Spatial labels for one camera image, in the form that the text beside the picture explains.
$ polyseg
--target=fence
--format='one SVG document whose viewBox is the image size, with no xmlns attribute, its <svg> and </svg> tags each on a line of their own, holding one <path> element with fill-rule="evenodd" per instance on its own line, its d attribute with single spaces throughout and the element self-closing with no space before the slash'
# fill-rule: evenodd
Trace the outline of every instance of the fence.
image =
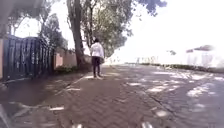
<svg viewBox="0 0 224 128">
<path fill-rule="evenodd" d="M 40 38 L 3 41 L 3 81 L 37 77 L 53 71 L 54 49 Z"/>
<path fill-rule="evenodd" d="M 64 48 L 57 48 L 55 50 L 54 61 L 55 61 L 54 69 L 60 66 L 71 68 L 77 65 L 75 52 Z"/>
</svg>

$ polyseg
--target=paved road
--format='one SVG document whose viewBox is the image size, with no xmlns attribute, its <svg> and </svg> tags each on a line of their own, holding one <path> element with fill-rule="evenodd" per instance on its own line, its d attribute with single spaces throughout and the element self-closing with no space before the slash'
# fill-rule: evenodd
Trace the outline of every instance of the paved road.
<svg viewBox="0 0 224 128">
<path fill-rule="evenodd" d="M 224 127 L 224 75 L 146 66 L 120 66 L 139 86 L 189 128 Z"/>
<path fill-rule="evenodd" d="M 150 66 L 104 68 L 13 121 L 19 128 L 223 128 L 224 77 Z"/>
</svg>

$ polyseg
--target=grass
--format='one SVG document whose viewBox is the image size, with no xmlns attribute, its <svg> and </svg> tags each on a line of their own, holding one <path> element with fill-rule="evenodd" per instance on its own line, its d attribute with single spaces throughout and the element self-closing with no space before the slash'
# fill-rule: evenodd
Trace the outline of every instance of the grass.
<svg viewBox="0 0 224 128">
<path fill-rule="evenodd" d="M 54 70 L 54 73 L 60 75 L 60 74 L 68 74 L 68 73 L 72 73 L 76 71 L 78 71 L 78 68 L 76 66 L 73 66 L 71 68 L 59 66 Z"/>
<path fill-rule="evenodd" d="M 202 66 L 192 66 L 192 65 L 181 65 L 181 64 L 152 64 L 152 63 L 141 63 L 141 65 L 152 65 L 152 66 L 162 66 L 185 70 L 203 71 L 211 73 L 224 73 L 224 68 L 206 68 Z"/>
</svg>

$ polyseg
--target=dark pants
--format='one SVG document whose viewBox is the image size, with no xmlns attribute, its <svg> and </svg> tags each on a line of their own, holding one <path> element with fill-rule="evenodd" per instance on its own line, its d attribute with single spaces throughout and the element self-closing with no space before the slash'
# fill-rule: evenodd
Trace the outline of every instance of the dark pants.
<svg viewBox="0 0 224 128">
<path fill-rule="evenodd" d="M 96 77 L 96 75 L 100 76 L 100 57 L 93 56 L 92 65 L 93 65 L 93 76 L 94 77 Z"/>
</svg>

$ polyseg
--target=white shirt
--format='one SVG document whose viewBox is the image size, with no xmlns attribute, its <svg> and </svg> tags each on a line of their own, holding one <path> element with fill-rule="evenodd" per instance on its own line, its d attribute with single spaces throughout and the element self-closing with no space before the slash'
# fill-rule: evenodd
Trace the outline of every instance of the white shirt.
<svg viewBox="0 0 224 128">
<path fill-rule="evenodd" d="M 92 56 L 104 58 L 103 46 L 100 43 L 94 43 L 90 51 Z"/>
</svg>

